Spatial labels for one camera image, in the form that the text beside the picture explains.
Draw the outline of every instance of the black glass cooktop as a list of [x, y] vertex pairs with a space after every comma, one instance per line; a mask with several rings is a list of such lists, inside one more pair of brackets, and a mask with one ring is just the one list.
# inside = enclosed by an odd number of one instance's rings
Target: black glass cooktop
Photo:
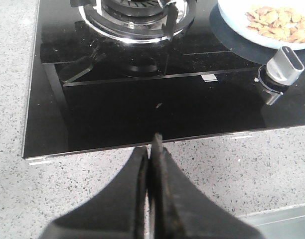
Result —
[[254, 80], [275, 52], [231, 30], [215, 0], [197, 0], [172, 42], [140, 45], [100, 35], [69, 0], [41, 0], [23, 157], [304, 125], [305, 71], [283, 95]]

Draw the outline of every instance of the silver knob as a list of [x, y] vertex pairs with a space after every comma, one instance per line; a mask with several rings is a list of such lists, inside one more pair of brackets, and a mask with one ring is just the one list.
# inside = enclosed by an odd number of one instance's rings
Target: silver knob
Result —
[[266, 67], [267, 74], [272, 80], [286, 86], [292, 85], [304, 69], [296, 53], [288, 46], [281, 47]]

